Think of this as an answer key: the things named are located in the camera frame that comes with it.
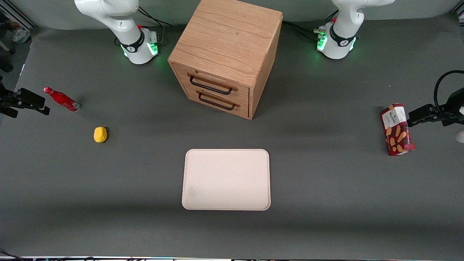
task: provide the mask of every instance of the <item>gray tabletop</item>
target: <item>gray tabletop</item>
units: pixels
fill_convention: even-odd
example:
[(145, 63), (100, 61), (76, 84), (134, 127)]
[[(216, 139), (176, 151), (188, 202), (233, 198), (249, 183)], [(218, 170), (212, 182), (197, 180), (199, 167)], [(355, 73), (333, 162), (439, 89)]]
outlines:
[[(432, 103), (464, 66), (455, 16), (366, 21), (343, 60), (283, 26), (252, 121), (189, 101), (160, 56), (133, 65), (109, 30), (35, 31), (17, 87), (63, 91), (49, 116), (0, 125), (0, 246), (17, 255), (261, 259), (464, 258), (462, 126), (411, 129), (414, 152), (389, 157), (379, 112)], [(451, 75), (439, 100), (462, 87)], [(97, 126), (109, 129), (104, 144)], [(263, 212), (181, 205), (192, 148), (262, 148), (272, 204)]]

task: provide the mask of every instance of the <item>red cookie box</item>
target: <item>red cookie box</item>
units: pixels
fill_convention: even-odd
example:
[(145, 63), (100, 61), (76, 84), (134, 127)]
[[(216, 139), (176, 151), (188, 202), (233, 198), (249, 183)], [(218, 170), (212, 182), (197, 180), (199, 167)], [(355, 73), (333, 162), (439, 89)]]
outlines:
[(399, 156), (414, 150), (403, 104), (390, 105), (380, 113), (380, 118), (390, 156)]

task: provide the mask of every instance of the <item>red water bottle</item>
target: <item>red water bottle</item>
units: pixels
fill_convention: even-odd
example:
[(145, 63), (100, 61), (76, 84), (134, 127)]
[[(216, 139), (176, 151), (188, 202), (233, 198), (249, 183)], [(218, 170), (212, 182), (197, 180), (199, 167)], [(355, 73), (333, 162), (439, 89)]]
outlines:
[(54, 101), (66, 107), (66, 109), (72, 112), (76, 112), (81, 108), (79, 103), (75, 102), (73, 99), (69, 98), (62, 92), (54, 91), (50, 87), (45, 87), (44, 91), (46, 94), (50, 95)]

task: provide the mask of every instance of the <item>wooden drawer unit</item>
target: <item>wooden drawer unit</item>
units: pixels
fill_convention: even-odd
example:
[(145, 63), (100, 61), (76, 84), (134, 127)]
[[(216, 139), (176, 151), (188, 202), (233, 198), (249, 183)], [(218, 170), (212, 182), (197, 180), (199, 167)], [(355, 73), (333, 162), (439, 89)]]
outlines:
[(252, 119), (276, 56), (282, 13), (202, 0), (168, 58), (190, 100)]

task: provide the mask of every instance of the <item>white tray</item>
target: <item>white tray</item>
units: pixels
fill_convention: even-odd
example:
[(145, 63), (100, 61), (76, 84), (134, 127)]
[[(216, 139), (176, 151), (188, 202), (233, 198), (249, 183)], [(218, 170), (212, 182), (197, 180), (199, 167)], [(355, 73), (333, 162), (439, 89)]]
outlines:
[(271, 205), (265, 150), (189, 150), (182, 206), (189, 210), (266, 210)]

